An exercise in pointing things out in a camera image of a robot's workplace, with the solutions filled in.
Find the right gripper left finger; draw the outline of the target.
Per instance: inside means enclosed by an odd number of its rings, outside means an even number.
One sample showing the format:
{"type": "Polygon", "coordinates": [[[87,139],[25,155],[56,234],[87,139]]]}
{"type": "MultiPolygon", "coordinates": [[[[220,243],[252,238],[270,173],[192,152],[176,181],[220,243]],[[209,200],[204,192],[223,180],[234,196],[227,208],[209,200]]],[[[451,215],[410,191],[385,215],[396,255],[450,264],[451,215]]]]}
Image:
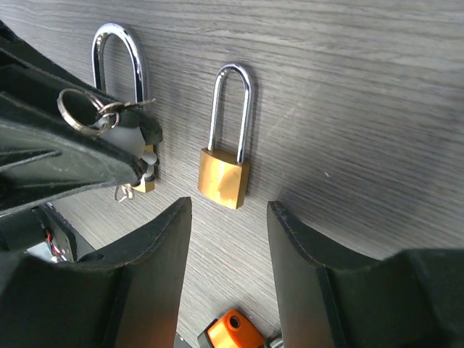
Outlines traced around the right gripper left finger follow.
{"type": "Polygon", "coordinates": [[[3,347],[172,347],[191,236],[191,199],[70,262],[28,253],[47,217],[1,218],[3,347]]]}

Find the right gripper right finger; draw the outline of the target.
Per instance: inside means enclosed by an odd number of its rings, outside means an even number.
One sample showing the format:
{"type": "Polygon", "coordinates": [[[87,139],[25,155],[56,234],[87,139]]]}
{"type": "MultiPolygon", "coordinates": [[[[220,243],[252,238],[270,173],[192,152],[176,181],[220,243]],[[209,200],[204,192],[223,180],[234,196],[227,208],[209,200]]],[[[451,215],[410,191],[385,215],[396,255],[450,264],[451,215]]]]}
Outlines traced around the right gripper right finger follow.
{"type": "Polygon", "coordinates": [[[461,347],[463,251],[377,260],[304,224],[280,202],[267,228],[286,347],[461,347]]]}

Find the small brass long-shackle padlock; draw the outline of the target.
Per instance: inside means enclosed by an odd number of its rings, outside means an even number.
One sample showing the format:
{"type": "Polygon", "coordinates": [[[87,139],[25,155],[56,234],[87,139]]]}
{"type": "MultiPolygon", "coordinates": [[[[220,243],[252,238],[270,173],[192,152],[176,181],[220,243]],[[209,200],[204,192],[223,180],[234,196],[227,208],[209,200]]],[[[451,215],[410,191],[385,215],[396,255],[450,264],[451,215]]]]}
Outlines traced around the small brass long-shackle padlock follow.
{"type": "Polygon", "coordinates": [[[252,116],[254,85],[248,70],[239,63],[228,63],[220,68],[214,83],[212,112],[208,143],[200,151],[199,191],[212,201],[236,210],[244,203],[249,181],[250,163],[245,160],[249,119],[252,116]],[[235,154],[216,147],[217,124],[220,109],[220,95],[225,79],[237,73],[244,87],[244,101],[241,111],[241,129],[238,149],[235,154]]]}

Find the keys with panda keychain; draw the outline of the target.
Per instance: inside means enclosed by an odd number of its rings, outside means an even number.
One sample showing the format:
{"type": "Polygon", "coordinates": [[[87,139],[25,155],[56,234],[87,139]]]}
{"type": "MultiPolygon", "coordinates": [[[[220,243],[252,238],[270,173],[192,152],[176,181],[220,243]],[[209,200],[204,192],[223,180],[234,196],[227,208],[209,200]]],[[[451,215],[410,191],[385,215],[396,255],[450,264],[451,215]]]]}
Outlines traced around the keys with panda keychain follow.
{"type": "Polygon", "coordinates": [[[79,133],[93,138],[102,138],[110,144],[132,154],[147,164],[141,179],[151,182],[155,179],[158,156],[147,146],[156,147],[162,142],[160,124],[145,113],[143,106],[151,99],[137,103],[113,101],[104,104],[94,94],[75,88],[65,88],[59,92],[57,107],[66,123],[79,133]],[[78,122],[65,106],[65,95],[76,94],[87,99],[96,109],[96,121],[92,125],[78,122]]]}

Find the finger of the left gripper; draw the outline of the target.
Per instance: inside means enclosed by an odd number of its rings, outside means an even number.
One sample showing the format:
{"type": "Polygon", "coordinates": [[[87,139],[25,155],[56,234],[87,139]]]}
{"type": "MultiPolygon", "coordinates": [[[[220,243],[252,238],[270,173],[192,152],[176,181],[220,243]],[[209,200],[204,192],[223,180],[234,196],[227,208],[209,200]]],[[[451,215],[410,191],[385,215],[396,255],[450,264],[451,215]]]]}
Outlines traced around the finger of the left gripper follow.
{"type": "MultiPolygon", "coordinates": [[[[90,189],[137,186],[147,164],[102,138],[71,128],[58,107],[59,92],[75,88],[104,104],[119,101],[87,84],[1,27],[1,212],[19,212],[90,189]]],[[[96,109],[76,94],[65,106],[84,125],[96,109]]]]}

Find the orange black padlock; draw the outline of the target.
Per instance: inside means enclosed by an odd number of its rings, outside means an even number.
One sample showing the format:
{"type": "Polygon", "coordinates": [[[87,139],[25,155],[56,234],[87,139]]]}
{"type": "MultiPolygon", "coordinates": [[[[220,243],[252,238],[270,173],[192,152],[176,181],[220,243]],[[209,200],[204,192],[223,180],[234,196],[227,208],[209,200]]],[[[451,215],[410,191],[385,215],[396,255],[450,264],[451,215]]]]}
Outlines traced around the orange black padlock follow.
{"type": "Polygon", "coordinates": [[[237,310],[229,310],[214,319],[198,336],[200,347],[258,348],[265,346],[265,338],[257,328],[237,310]]]}

